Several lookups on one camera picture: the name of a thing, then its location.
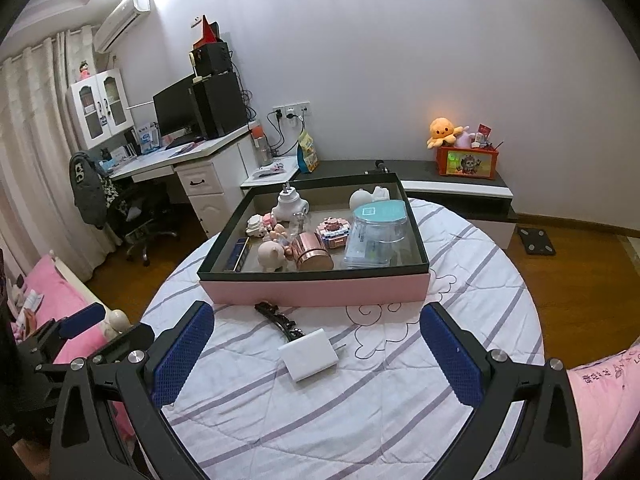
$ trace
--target snack bag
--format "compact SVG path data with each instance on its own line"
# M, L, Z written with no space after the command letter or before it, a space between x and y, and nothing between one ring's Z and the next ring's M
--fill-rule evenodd
M308 131L302 130L298 137L298 167L302 173L311 173L318 166L318 154L314 140Z

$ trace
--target electrical outlet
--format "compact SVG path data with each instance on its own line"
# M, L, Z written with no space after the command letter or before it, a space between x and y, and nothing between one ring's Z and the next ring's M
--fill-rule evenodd
M285 118L287 116L288 113L293 113L294 115L302 115L302 111L304 110L305 112L305 119L308 118L311 115L311 103L310 102L303 102L303 103L296 103L296 104L292 104L292 105L282 105L282 106L274 106L273 107L273 111L275 112L276 110L282 110L282 117Z

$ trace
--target white cabinet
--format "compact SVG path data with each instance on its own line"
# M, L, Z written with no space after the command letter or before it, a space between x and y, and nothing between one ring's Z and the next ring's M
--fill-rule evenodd
M231 211L229 211L226 205L226 199L223 193L190 196L189 200L207 238L211 238L213 235L222 231L231 217Z
M238 149L240 150L240 155L242 156L246 173L251 176L255 170L260 168L260 162L258 162L258 157L254 148L254 141L251 138L251 135L247 135L240 139L238 142Z
M241 202L240 185L247 178L238 143L175 172L207 237L218 234Z
M133 126L119 70L100 72L71 85L67 99L78 140L86 150Z

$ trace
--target storage tray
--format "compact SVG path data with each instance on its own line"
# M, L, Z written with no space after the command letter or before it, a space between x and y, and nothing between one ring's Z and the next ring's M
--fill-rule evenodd
M345 269L344 248L338 248L329 250L334 270L298 272L295 263L287 260L282 270L263 272L257 260L260 240L256 238L248 248L242 269L224 272L238 238L246 237L248 219L254 214L270 212L282 190L278 184L255 187L236 208L198 270L201 285L215 303L248 305L269 301L279 306L344 306L424 300L429 262L411 206L394 173L319 178L291 185L309 202L309 222L305 225L305 231L309 232L331 216L351 223L349 198L357 189L373 192L376 186L382 186L389 190L392 200L403 200L409 222L406 243L394 258L394 264L383 268Z

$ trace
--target pink bedsheet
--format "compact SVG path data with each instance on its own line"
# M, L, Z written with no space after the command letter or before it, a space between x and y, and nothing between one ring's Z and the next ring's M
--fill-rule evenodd
M582 439L582 478L596 478L640 413L640 346L567 372Z
M87 306L86 300L60 276L49 255L43 256L26 277L27 291L35 290L44 294L42 304L36 313L38 326L49 319L59 320L71 316ZM70 363L76 357L87 357L107 343L98 324L85 330L78 337L70 339L62 347L54 361L57 364Z

